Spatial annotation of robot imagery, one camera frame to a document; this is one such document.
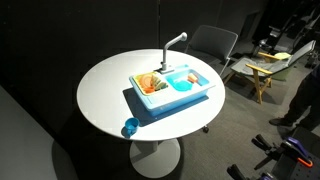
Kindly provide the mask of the blue plate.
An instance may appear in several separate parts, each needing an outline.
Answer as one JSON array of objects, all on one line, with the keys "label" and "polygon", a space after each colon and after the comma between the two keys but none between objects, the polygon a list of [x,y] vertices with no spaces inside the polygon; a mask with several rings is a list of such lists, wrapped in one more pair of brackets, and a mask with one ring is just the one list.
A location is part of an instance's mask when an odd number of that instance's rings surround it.
[{"label": "blue plate", "polygon": [[177,91],[181,91],[181,92],[189,91],[192,89],[192,83],[186,80],[181,80],[179,82],[174,83],[174,88]]}]

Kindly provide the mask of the light blue toy sink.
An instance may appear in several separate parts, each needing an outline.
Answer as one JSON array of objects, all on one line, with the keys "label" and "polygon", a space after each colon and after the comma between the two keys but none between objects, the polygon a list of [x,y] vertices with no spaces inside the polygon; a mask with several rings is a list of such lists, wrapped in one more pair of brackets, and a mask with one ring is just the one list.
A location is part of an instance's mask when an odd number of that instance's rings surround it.
[{"label": "light blue toy sink", "polygon": [[[189,91],[177,91],[174,88],[174,83],[181,80],[189,81],[189,74],[195,75],[198,78],[198,82],[191,82],[192,89]],[[187,64],[177,66],[172,72],[161,75],[168,83],[168,87],[152,95],[143,95],[133,80],[134,75],[129,77],[137,96],[140,98],[142,104],[151,116],[157,116],[202,98],[207,94],[210,88],[215,86],[213,81],[209,79],[208,75],[202,71],[197,71],[194,68],[191,68]]]}]

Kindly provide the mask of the orange plate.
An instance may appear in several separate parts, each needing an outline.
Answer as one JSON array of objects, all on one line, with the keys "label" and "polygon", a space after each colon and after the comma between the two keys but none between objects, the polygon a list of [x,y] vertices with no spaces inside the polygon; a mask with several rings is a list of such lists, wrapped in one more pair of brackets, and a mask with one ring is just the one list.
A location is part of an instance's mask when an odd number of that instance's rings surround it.
[{"label": "orange plate", "polygon": [[139,82],[142,88],[150,88],[152,86],[153,76],[151,74],[142,75]]}]

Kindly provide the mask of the yellow dish rack tray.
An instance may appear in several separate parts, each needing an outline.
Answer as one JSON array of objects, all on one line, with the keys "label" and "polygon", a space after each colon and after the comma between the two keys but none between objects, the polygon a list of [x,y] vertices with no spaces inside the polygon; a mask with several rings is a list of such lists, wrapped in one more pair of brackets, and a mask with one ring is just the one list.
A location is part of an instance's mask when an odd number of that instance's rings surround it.
[{"label": "yellow dish rack tray", "polygon": [[[140,78],[142,75],[151,74],[153,76],[152,86],[150,88],[142,88],[140,86]],[[148,72],[144,74],[138,74],[133,76],[133,80],[137,85],[138,89],[141,91],[143,95],[152,95],[160,90],[166,89],[168,87],[168,83],[163,79],[162,75],[158,72]]]}]

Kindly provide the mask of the orange sponge block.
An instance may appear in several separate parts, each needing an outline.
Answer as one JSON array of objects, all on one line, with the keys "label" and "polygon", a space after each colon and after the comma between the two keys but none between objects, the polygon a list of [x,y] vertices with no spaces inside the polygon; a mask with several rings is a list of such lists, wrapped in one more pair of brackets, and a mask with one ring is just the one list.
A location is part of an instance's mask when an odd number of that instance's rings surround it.
[{"label": "orange sponge block", "polygon": [[197,83],[197,82],[198,82],[198,78],[197,78],[195,75],[193,75],[193,74],[189,74],[189,75],[188,75],[188,80],[189,80],[190,82],[192,82],[192,83]]}]

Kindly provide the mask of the blue cup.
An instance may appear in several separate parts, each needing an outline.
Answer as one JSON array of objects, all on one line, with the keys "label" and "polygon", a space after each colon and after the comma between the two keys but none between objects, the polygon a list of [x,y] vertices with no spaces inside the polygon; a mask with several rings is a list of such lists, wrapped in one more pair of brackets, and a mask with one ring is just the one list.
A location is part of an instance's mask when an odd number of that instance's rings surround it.
[{"label": "blue cup", "polygon": [[137,118],[129,118],[125,122],[125,132],[128,136],[135,134],[139,128],[140,121]]}]

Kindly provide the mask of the round white table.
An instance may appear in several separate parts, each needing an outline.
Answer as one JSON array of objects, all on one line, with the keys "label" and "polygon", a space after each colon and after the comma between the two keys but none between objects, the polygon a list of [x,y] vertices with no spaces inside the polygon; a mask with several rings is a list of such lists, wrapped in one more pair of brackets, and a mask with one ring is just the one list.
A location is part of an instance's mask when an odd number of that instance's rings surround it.
[{"label": "round white table", "polygon": [[[77,103],[84,117],[101,131],[130,140],[131,164],[148,178],[171,173],[181,157],[178,139],[209,124],[225,101],[225,87],[214,69],[196,57],[169,50],[167,62],[173,69],[187,64],[208,75],[215,86],[202,98],[151,116],[129,77],[157,71],[162,56],[160,49],[144,49],[109,57],[91,68],[77,89]],[[128,136],[125,122],[132,117],[140,125],[135,134]]]}]

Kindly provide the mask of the white toy faucet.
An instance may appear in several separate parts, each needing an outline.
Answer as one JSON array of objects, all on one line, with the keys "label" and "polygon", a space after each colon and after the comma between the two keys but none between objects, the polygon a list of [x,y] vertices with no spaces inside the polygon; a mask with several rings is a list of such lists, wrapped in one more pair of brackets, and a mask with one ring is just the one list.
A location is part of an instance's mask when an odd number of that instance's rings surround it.
[{"label": "white toy faucet", "polygon": [[159,69],[159,72],[161,74],[166,74],[169,72],[172,72],[173,69],[171,68],[171,66],[168,64],[167,62],[167,51],[168,49],[176,44],[179,41],[186,41],[188,38],[188,35],[186,32],[182,32],[180,35],[178,35],[177,37],[173,38],[172,40],[170,40],[169,42],[167,42],[165,44],[165,46],[163,47],[163,56],[162,56],[162,61],[161,61],[161,68]]}]

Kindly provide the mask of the grey office chair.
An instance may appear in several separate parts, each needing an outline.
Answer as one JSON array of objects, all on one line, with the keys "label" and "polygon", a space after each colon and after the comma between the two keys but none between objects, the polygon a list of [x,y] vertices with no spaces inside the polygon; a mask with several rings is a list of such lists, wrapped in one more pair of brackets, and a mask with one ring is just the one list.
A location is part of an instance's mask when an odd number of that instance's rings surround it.
[{"label": "grey office chair", "polygon": [[232,31],[201,25],[187,44],[185,53],[207,63],[223,78],[237,39],[238,35]]}]

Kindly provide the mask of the wooden folding chair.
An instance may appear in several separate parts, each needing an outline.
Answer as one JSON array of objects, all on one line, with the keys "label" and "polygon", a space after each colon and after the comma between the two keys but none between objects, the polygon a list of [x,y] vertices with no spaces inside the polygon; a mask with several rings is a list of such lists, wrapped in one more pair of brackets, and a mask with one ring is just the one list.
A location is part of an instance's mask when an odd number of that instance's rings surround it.
[{"label": "wooden folding chair", "polygon": [[311,40],[298,49],[294,54],[288,54],[285,58],[259,52],[261,61],[243,57],[231,67],[231,72],[224,79],[227,83],[233,76],[239,76],[251,83],[257,96],[257,102],[262,103],[262,94],[267,87],[272,86],[273,76],[285,71],[300,60],[304,55],[312,52],[316,41]]}]

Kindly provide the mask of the purple orange clamp tool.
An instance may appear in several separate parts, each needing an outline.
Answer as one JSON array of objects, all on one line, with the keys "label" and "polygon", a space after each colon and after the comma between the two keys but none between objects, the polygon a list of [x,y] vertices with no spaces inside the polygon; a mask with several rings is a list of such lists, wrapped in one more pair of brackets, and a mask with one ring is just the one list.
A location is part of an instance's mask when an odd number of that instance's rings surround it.
[{"label": "purple orange clamp tool", "polygon": [[280,145],[270,145],[261,134],[258,134],[251,140],[251,142],[258,148],[262,149],[266,154],[266,158],[254,167],[255,170],[262,168],[271,160],[278,161],[282,155],[290,157],[307,168],[313,167],[313,160],[311,156],[302,146],[300,141],[293,137],[288,137]]}]

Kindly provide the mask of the person in dark clothes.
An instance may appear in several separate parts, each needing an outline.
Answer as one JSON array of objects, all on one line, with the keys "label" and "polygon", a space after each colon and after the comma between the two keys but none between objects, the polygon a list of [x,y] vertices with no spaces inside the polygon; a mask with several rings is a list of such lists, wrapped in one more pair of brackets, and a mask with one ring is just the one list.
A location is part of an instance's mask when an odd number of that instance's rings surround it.
[{"label": "person in dark clothes", "polygon": [[320,124],[320,66],[317,65],[301,82],[289,104],[288,112],[282,118],[271,119],[274,126],[291,127],[310,108],[309,114],[297,127],[314,130]]}]

